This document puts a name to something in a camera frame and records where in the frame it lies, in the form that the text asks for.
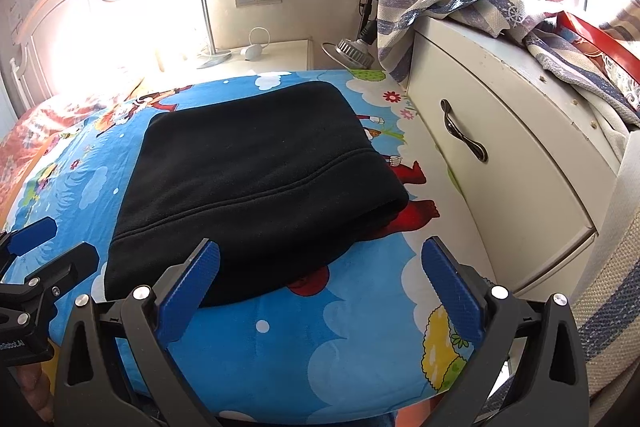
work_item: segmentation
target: drawer knob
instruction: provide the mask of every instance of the drawer knob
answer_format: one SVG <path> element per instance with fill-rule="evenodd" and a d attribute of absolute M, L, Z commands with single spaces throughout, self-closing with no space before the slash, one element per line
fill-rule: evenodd
<path fill-rule="evenodd" d="M 456 124 L 453 123 L 449 113 L 452 111 L 451 104 L 448 100 L 440 100 L 440 107 L 444 112 L 444 127 L 446 127 L 447 132 L 459 140 L 462 140 L 471 152 L 478 158 L 482 163 L 486 163 L 489 159 L 489 155 L 486 152 L 486 149 L 481 143 L 474 142 L 473 140 L 467 138 L 460 129 L 457 128 Z"/>

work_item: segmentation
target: red circle print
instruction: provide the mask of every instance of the red circle print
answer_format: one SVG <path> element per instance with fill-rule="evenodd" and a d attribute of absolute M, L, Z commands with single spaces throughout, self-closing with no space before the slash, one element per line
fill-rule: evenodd
<path fill-rule="evenodd" d="M 329 282 L 329 267 L 322 266 L 310 275 L 287 285 L 293 293 L 301 297 L 311 297 L 320 293 Z"/>

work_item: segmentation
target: blue gripper pad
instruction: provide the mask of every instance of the blue gripper pad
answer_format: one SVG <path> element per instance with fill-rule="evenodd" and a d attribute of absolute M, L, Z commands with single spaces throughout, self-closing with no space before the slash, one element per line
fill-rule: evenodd
<path fill-rule="evenodd" d="M 482 310 L 436 238 L 422 245 L 422 269 L 458 334 L 478 347 L 484 338 Z"/>
<path fill-rule="evenodd" d="M 13 255 L 24 255 L 28 251 L 39 247 L 49 239 L 56 237 L 58 226 L 50 217 L 31 223 L 28 227 L 12 232 L 7 250 Z"/>
<path fill-rule="evenodd" d="M 205 293 L 220 269 L 220 249 L 214 242 L 207 242 L 186 262 L 190 264 L 182 277 L 169 290 L 158 308 L 156 339 L 164 349 L 179 340 L 198 309 Z"/>

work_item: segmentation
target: folded black garment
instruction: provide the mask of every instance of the folded black garment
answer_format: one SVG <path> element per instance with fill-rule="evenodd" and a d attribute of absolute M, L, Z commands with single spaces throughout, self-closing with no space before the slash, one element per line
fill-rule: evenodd
<path fill-rule="evenodd" d="M 331 84 L 158 114 L 118 214 L 106 297 L 153 285 L 204 237 L 221 267 L 202 306 L 262 295 L 331 263 L 407 202 Z"/>

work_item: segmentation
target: cartoon hand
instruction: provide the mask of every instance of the cartoon hand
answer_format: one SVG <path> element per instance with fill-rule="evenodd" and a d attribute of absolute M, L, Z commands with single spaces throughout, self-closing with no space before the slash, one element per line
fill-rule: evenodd
<path fill-rule="evenodd" d="M 49 391 L 49 377 L 39 363 L 21 365 L 16 369 L 16 380 L 29 405 L 45 422 L 53 421 L 53 397 Z"/>

